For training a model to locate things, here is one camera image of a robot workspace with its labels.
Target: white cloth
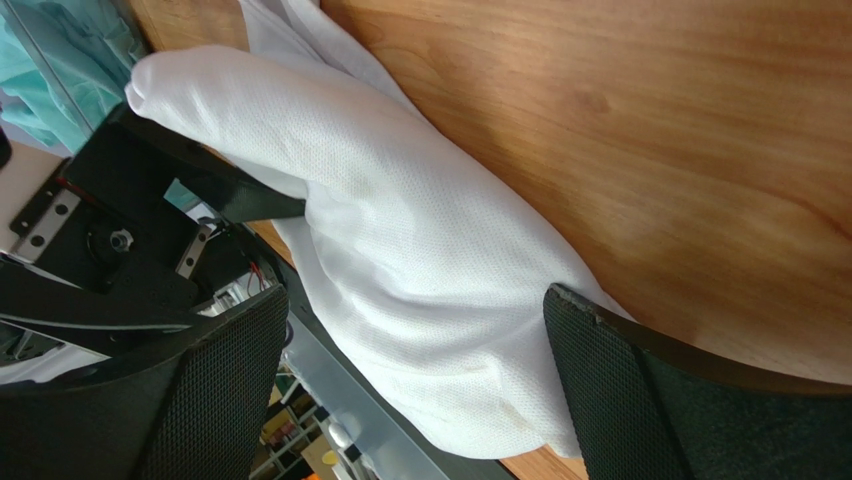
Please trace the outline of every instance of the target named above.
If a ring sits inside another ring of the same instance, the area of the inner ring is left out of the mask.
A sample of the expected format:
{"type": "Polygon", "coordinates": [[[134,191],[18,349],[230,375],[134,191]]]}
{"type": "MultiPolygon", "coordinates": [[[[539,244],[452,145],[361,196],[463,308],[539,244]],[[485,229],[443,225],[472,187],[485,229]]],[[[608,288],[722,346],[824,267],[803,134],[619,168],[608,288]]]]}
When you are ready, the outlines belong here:
{"type": "Polygon", "coordinates": [[[83,350],[74,345],[63,345],[43,356],[0,368],[0,385],[32,380],[49,382],[65,372],[106,360],[107,357],[83,350]]]}
{"type": "Polygon", "coordinates": [[[127,87],[133,110],[307,199],[304,218],[275,226],[317,317],[435,446],[505,458],[547,443],[578,456],[542,300],[560,282],[617,305],[314,3],[242,4],[266,59],[225,47],[152,55],[127,87]]]}

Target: wooden table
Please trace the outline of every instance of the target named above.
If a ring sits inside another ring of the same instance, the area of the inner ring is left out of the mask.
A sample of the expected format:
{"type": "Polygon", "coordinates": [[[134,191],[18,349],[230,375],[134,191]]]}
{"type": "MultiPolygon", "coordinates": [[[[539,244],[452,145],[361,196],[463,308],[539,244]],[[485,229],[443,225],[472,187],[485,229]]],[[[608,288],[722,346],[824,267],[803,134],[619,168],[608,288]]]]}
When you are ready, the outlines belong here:
{"type": "MultiPolygon", "coordinates": [[[[158,49],[247,47],[235,0],[131,4],[158,49]]],[[[850,2],[323,8],[639,321],[852,383],[850,2]]],[[[565,465],[577,466],[545,450],[506,464],[524,479],[575,478],[565,465]]]]}

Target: teal cloth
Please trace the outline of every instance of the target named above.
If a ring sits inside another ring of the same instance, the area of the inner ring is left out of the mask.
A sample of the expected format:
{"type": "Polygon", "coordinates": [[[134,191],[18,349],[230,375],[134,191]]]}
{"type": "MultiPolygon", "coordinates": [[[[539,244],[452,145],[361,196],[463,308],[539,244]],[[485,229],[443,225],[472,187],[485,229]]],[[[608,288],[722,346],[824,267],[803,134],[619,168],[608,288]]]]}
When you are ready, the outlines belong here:
{"type": "Polygon", "coordinates": [[[144,47],[108,0],[10,3],[50,68],[30,58],[9,19],[0,20],[0,88],[23,100],[4,108],[2,118],[47,146],[61,142],[76,152],[124,100],[130,69],[144,47]],[[56,81],[46,80],[51,69],[68,96],[55,90],[56,81]],[[80,124],[75,105],[88,125],[80,124]]]}

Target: metal rack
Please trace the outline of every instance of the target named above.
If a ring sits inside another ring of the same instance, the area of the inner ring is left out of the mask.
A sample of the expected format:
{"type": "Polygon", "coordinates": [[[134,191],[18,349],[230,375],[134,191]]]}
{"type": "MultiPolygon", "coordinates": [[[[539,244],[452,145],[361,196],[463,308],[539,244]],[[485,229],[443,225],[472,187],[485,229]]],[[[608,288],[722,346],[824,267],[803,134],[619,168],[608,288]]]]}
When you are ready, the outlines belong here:
{"type": "MultiPolygon", "coordinates": [[[[295,382],[293,382],[293,385],[287,390],[287,393],[281,398],[280,403],[286,404],[290,400],[290,397],[293,395],[293,392],[296,391],[296,387],[298,387],[299,383],[300,382],[299,382],[298,379],[295,382]]],[[[290,449],[293,448],[293,446],[296,445],[297,443],[299,443],[300,441],[309,440],[308,434],[313,432],[314,430],[317,430],[318,428],[320,428],[320,422],[317,421],[316,417],[314,417],[314,414],[316,414],[316,412],[317,412],[317,408],[318,407],[314,406],[310,410],[305,412],[305,414],[302,415],[301,417],[297,417],[296,413],[293,411],[292,407],[290,407],[290,406],[285,407],[285,410],[290,415],[290,418],[293,420],[293,423],[295,424],[296,430],[299,432],[299,434],[296,436],[296,438],[287,442],[280,450],[278,450],[277,452],[270,455],[268,460],[266,460],[265,462],[260,464],[257,468],[255,468],[251,472],[251,474],[249,475],[249,480],[257,478],[261,473],[265,472],[269,468],[270,465],[275,465],[275,468],[278,469],[278,475],[275,476],[275,480],[278,480],[278,479],[282,478],[287,472],[292,470],[293,467],[295,467],[299,462],[304,461],[304,458],[299,457],[296,460],[294,460],[292,463],[290,463],[289,465],[285,466],[283,463],[281,463],[280,458],[281,458],[282,455],[289,452],[290,449]],[[311,426],[305,428],[303,426],[303,424],[306,421],[308,421],[312,418],[314,420],[313,424],[311,426]]]]}

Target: metal bracket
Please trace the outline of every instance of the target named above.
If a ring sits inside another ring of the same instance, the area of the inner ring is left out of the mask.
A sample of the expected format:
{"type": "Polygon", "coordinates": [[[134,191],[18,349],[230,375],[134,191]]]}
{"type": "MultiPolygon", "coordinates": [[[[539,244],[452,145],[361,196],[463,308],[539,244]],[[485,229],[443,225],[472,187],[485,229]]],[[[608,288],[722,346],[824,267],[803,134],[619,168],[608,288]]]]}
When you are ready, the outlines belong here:
{"type": "Polygon", "coordinates": [[[204,251],[204,246],[207,245],[207,240],[210,239],[211,233],[213,233],[213,229],[209,226],[198,226],[198,232],[196,232],[195,238],[186,248],[183,256],[180,257],[180,263],[178,263],[178,266],[175,269],[178,275],[183,278],[189,278],[189,276],[192,275],[192,271],[195,270],[195,266],[198,265],[198,258],[201,256],[201,252],[204,251]]]}
{"type": "Polygon", "coordinates": [[[27,235],[21,237],[12,249],[12,257],[21,262],[35,263],[80,204],[80,197],[65,189],[55,195],[48,191],[47,195],[53,197],[50,206],[38,223],[27,235]]]}

